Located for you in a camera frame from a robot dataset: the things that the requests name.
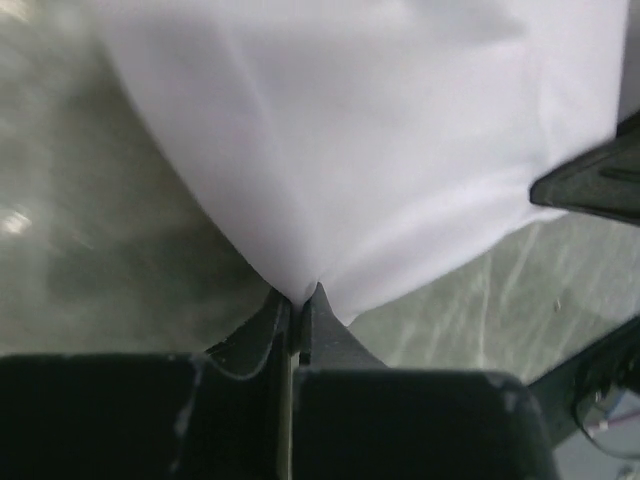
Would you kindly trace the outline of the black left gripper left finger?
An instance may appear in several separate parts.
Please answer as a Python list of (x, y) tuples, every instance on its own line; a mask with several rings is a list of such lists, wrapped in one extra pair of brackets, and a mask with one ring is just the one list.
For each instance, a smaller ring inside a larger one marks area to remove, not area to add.
[(5, 479), (278, 479), (289, 302), (203, 352), (8, 355)]

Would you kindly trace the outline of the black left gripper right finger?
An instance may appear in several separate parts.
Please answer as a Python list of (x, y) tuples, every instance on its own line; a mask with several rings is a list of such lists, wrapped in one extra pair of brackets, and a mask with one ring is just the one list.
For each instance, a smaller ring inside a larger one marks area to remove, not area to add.
[(391, 368), (317, 288), (293, 376), (296, 479), (554, 479), (540, 408), (515, 377)]

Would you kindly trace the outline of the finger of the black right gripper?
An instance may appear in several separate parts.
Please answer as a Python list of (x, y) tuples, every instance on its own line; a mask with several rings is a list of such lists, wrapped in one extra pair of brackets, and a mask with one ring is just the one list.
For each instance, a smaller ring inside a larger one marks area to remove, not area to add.
[(612, 140), (537, 179), (530, 202), (594, 215), (630, 225), (639, 223), (639, 114), (622, 121)]

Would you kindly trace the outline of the white t shirt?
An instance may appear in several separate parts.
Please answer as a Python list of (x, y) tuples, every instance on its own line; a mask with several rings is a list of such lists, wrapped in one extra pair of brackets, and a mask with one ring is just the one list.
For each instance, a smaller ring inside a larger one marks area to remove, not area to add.
[(557, 212), (547, 171), (610, 139), (625, 1), (94, 1), (136, 111), (295, 305), (358, 315)]

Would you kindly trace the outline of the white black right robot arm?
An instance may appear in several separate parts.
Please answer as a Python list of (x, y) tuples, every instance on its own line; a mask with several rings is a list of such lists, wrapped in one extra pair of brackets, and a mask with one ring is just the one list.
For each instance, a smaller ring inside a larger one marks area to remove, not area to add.
[[(617, 127), (614, 139), (537, 179), (532, 204), (639, 226), (639, 114)], [(530, 385), (556, 445), (575, 432), (602, 453), (637, 461), (639, 448), (605, 447), (596, 432), (610, 420), (589, 426), (587, 415), (615, 390), (639, 392), (639, 317), (573, 354)]]

